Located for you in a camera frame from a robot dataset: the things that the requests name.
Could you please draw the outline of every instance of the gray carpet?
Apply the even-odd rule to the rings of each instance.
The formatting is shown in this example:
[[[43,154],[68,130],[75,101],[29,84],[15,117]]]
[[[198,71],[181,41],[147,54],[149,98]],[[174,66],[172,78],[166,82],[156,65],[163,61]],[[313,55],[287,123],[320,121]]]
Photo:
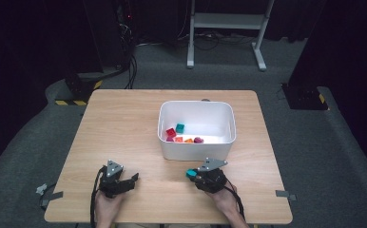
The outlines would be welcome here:
[[[201,40],[196,44],[213,45]],[[285,188],[299,199],[291,202],[293,222],[275,227],[367,227],[367,159],[330,90],[319,88],[330,110],[311,111],[289,109],[280,89],[304,44],[263,41],[266,72],[258,70],[249,44],[195,49],[193,69],[185,67],[186,48],[137,47],[134,88],[255,90]],[[127,80],[126,72],[104,80],[101,89],[124,88]],[[43,183],[57,181],[86,109],[54,104],[63,83],[48,87],[48,106],[18,132],[0,157],[0,227],[74,227],[45,222],[35,193]]]

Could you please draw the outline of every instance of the orange block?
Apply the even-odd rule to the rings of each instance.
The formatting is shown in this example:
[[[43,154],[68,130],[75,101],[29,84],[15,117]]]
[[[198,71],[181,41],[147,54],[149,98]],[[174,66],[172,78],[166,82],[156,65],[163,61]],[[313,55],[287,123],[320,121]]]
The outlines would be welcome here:
[[[183,143],[184,138],[183,137],[175,137],[175,143]]]

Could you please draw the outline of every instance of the metal bracket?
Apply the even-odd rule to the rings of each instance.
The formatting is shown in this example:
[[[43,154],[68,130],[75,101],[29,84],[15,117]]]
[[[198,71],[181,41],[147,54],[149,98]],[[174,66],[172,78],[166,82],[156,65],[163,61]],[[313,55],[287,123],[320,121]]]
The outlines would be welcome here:
[[[202,166],[200,166],[198,168],[198,170],[200,172],[204,172],[204,171],[211,171],[217,168],[220,168],[224,165],[227,165],[228,162],[227,161],[221,161],[221,160],[215,160],[215,159],[210,159],[210,158],[206,158],[206,160],[204,161],[204,163],[202,164]]]
[[[120,172],[124,169],[123,165],[120,165],[114,161],[108,160],[107,168],[106,168],[106,176],[109,178],[116,173]]]
[[[285,197],[289,201],[297,201],[297,195],[290,194],[287,191],[276,190],[276,197]]]

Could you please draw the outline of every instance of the human hand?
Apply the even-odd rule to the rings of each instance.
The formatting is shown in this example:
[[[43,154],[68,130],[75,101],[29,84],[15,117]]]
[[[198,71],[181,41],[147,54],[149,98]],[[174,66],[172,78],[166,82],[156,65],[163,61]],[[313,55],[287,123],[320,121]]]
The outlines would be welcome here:
[[[237,192],[237,187],[229,181],[225,184],[225,187]],[[245,219],[240,214],[237,200],[230,191],[223,188],[217,193],[205,192],[205,194],[214,200],[216,207],[227,217],[233,228],[249,228]]]
[[[95,196],[95,214],[97,216],[97,228],[109,228],[119,212],[121,203],[126,193],[118,194],[114,199],[106,197],[102,191]]]
[[[225,184],[225,187],[237,192],[237,187],[229,182]],[[233,213],[238,211],[237,201],[234,198],[233,194],[229,192],[227,189],[223,188],[217,193],[209,193],[205,192],[207,196],[209,196],[214,202],[216,203],[216,207],[223,212],[226,213]]]

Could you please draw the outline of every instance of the red block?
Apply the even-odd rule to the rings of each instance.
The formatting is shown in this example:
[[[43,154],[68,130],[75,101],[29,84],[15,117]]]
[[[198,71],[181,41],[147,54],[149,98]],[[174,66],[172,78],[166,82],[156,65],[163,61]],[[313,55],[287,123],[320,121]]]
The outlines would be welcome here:
[[[177,132],[175,132],[174,128],[169,128],[166,130],[166,135],[169,137],[177,136]]]

